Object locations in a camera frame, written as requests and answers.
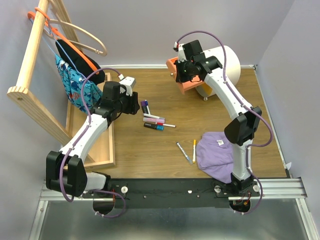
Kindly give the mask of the purple black highlighter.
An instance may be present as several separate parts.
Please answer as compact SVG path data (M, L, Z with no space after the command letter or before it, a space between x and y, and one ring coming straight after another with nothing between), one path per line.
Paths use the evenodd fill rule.
M148 111L148 108L147 108L146 102L145 102L145 101L141 101L141 102L140 102L140 104L141 104L142 112L143 112L144 114L148 114L148 113L149 113L149 111Z

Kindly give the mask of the orange top drawer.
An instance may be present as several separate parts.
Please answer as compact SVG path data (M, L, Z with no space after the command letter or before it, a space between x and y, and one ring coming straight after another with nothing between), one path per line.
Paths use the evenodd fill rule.
M196 88L202 84L204 84L203 81L201 81L197 76L194 77L192 79L192 81L187 81L187 82L183 82L183 83L179 83L179 82L176 82L176 78L177 78L177 67L176 65L174 64L175 61L177 60L178 58L177 57L174 57L174 58L171 58L171 59L168 59L166 61L166 66L170 72L170 75L173 77L176 85L178 86L178 89L180 90L180 92L184 95L186 91L188 90L191 90L193 88Z

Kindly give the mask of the blue capped white marker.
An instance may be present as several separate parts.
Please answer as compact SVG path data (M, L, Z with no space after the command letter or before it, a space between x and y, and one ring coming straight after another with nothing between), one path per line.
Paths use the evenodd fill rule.
M151 114L151 111L150 111L150 108L149 108L149 103L148 103L148 101L147 100L144 100L144 103L145 103L145 106L146 106L146 108L147 108L147 114Z

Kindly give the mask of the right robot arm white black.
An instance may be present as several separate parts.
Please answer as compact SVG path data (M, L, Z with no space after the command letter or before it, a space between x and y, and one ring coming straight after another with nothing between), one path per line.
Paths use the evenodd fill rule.
M213 90L230 116L231 122L224 128L233 151L229 189L232 194L241 196L254 185L251 145L262 110L253 107L235 87L241 74L239 58L229 46L203 50L198 40L176 42L173 49L177 52L176 82L187 83L198 77Z

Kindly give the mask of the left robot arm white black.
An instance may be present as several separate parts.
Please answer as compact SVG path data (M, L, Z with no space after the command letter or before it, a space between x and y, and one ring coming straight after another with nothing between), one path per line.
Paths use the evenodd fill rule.
M49 190L72 197L79 197L85 191L94 191L101 198L110 194L107 175L87 173L84 162L96 140L120 114L138 112L138 93L133 91L135 84L136 80L129 76L119 82L105 82L102 97L79 131L59 151L50 151L47 155L45 181Z

